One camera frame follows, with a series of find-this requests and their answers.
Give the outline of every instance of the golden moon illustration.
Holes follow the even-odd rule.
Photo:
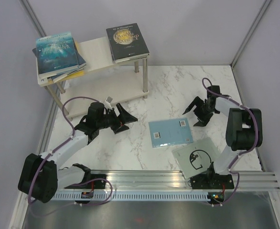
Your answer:
[[[113,35],[113,39],[118,44],[131,44],[132,43],[132,35],[129,29],[122,29],[116,31]]]

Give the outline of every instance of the shelf leg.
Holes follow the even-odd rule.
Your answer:
[[[44,88],[48,91],[48,93],[50,93],[50,95],[54,99],[54,101],[57,104],[57,106],[59,107],[59,109],[62,109],[63,104],[60,101],[60,99],[58,98],[58,96],[56,95],[55,91],[52,89],[52,87],[50,85],[48,85],[48,86],[45,86]],[[65,113],[65,115],[69,115],[69,112],[67,111],[67,109],[64,109],[64,113]]]
[[[56,86],[58,87],[61,94],[65,93],[65,89],[62,87],[60,83],[56,83]]]
[[[143,92],[147,93],[148,90],[148,59],[145,58],[142,60],[143,62]]]
[[[139,61],[135,61],[135,73],[139,72]]]

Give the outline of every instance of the white wall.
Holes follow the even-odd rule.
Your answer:
[[[235,69],[246,105],[262,110],[259,149],[280,183],[280,0],[272,2]]]
[[[137,22],[149,64],[230,64],[264,0],[29,0],[47,34],[78,41]]]
[[[37,150],[51,101],[37,85],[38,37],[18,0],[0,0],[0,229],[8,228],[24,159]]]

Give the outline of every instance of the stack of books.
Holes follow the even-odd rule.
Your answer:
[[[33,52],[37,57],[39,78],[58,82],[73,74],[83,75],[86,61],[77,46],[70,32],[37,39]]]
[[[142,59],[150,52],[137,23],[106,29],[113,63]]]

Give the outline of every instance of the shelf board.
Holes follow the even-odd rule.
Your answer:
[[[87,63],[84,69],[85,71],[84,75],[136,61],[136,60],[131,60],[131,61],[124,61],[120,63],[113,63],[111,58],[111,50],[107,37],[101,37],[94,40],[79,43],[79,53]],[[74,77],[66,77],[61,81],[69,80],[72,78]],[[53,82],[48,82],[47,79],[41,80],[38,75],[37,75],[37,81],[41,87],[54,84]]]
[[[60,94],[61,102],[77,96],[86,96],[104,101],[108,96],[113,98],[111,105],[139,98],[148,94],[142,91],[142,72],[126,71],[108,78],[91,80],[88,83],[67,88],[64,94]],[[88,107],[93,101],[88,99],[75,99],[70,101],[66,108],[68,117],[76,117],[87,114]]]

